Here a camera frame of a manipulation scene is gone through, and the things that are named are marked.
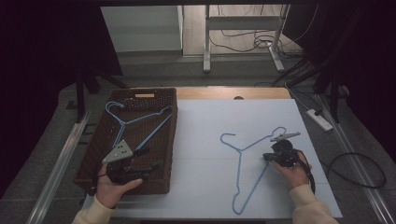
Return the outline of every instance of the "wall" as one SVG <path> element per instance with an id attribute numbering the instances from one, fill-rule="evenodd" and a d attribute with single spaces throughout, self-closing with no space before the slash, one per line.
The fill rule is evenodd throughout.
<path id="1" fill-rule="evenodd" d="M 101 7 L 116 52 L 181 49 L 180 7 Z"/>

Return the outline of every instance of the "brown wicker tray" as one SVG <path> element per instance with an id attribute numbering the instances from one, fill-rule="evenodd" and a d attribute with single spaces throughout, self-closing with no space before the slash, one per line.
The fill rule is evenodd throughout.
<path id="1" fill-rule="evenodd" d="M 108 99 L 118 102 L 124 108 L 112 106 L 111 112 L 123 121 L 129 121 L 157 113 L 167 106 L 172 106 L 160 116 L 144 119 L 125 126 L 121 140 L 125 140 L 134 150 L 169 114 L 172 117 L 146 143 L 149 153 L 134 158 L 133 167 L 150 166 L 156 161 L 163 161 L 163 166 L 150 173 L 148 180 L 126 194 L 165 194 L 170 189 L 172 170 L 172 152 L 177 126 L 177 96 L 174 88 L 114 90 Z M 86 148 L 85 156 L 78 168 L 74 183 L 93 195 L 94 178 L 101 167 L 102 159 L 111 151 L 120 130 L 120 123 L 105 110 Z"/>

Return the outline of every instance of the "human hand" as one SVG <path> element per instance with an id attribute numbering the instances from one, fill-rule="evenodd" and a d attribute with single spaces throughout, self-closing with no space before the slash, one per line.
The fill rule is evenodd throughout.
<path id="1" fill-rule="evenodd" d="M 136 179 L 124 185 L 113 184 L 106 175 L 106 167 L 107 164 L 103 165 L 98 173 L 96 199 L 105 207 L 114 208 L 126 191 L 136 188 L 143 180 Z"/>
<path id="2" fill-rule="evenodd" d="M 305 156 L 301 151 L 298 151 L 298 157 L 301 161 L 308 166 L 308 162 L 306 161 Z M 297 162 L 294 166 L 290 168 L 285 168 L 279 165 L 276 161 L 272 161 L 274 167 L 285 177 L 291 189 L 299 187 L 301 185 L 309 184 L 309 178 L 306 174 L 303 166 Z"/>

